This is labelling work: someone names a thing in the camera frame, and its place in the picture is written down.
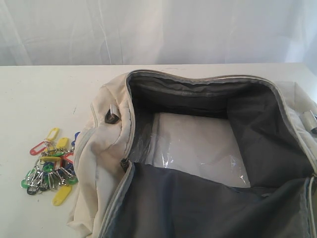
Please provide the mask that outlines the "beige fabric duffel bag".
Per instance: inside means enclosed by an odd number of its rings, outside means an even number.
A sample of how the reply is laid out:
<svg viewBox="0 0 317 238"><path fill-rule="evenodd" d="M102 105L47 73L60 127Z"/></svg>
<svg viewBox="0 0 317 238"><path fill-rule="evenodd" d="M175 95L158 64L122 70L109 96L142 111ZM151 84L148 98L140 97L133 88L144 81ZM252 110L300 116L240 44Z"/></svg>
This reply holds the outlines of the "beige fabric duffel bag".
<svg viewBox="0 0 317 238"><path fill-rule="evenodd" d="M317 104L295 82L136 70L75 142L82 238L314 238Z"/></svg>

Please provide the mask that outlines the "blue key tag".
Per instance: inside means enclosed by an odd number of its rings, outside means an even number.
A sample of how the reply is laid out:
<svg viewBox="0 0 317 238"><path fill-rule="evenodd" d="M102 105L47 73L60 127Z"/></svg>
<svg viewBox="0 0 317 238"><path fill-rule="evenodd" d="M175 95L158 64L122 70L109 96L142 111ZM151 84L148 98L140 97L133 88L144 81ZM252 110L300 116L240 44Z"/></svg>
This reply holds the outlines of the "blue key tag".
<svg viewBox="0 0 317 238"><path fill-rule="evenodd" d="M71 142L71 146L72 146L72 147L75 146L75 143L76 143L76 140L77 140L77 137L78 137L79 134L80 134L80 132L76 132L76 133L74 134L74 140Z"/></svg>

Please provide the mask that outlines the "yellow key tag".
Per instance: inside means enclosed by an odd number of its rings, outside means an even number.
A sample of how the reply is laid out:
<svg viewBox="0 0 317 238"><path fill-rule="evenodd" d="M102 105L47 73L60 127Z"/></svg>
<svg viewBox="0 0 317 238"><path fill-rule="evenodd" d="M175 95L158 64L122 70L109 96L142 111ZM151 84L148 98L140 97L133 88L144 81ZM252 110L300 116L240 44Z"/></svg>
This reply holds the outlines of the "yellow key tag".
<svg viewBox="0 0 317 238"><path fill-rule="evenodd" d="M58 192L55 194L54 198L52 199L53 206L60 206L67 199L71 191L71 185L61 186Z"/></svg>
<svg viewBox="0 0 317 238"><path fill-rule="evenodd" d="M46 140L48 141L54 141L59 133L59 128L54 127L50 130L49 134L46 137Z"/></svg>
<svg viewBox="0 0 317 238"><path fill-rule="evenodd" d="M56 144L56 148L58 150L68 150L69 138L62 137Z"/></svg>

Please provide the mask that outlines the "red key tag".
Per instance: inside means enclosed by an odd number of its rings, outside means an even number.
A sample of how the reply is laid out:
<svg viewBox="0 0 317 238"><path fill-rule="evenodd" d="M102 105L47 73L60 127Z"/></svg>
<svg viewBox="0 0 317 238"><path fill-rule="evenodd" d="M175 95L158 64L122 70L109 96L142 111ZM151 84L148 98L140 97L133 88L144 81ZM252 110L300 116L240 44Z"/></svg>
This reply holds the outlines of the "red key tag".
<svg viewBox="0 0 317 238"><path fill-rule="evenodd" d="M29 153L30 153L30 155L35 156L35 155L38 155L41 152L43 152L45 150L45 148L46 148L46 146L43 143L41 143L41 144L38 144L38 145L34 146L33 148L31 148Z"/></svg>

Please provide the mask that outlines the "green key tag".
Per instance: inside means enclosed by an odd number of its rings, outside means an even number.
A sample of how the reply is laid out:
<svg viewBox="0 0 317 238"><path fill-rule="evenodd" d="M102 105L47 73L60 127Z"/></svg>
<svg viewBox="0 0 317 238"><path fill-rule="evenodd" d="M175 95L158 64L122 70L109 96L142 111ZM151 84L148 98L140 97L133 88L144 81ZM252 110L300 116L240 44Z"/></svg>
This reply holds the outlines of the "green key tag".
<svg viewBox="0 0 317 238"><path fill-rule="evenodd" d="M25 178L21 181L21 187L27 189L33 183L36 176L36 169L31 169L25 176Z"/></svg>

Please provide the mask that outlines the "white backdrop curtain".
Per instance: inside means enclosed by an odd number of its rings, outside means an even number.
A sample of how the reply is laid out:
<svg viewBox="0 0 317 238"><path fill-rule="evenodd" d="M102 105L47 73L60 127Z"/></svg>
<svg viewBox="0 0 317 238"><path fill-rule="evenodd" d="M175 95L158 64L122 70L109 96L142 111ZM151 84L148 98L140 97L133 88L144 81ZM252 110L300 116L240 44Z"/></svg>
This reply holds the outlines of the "white backdrop curtain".
<svg viewBox="0 0 317 238"><path fill-rule="evenodd" d="M1 65L317 64L314 0L3 0Z"/></svg>

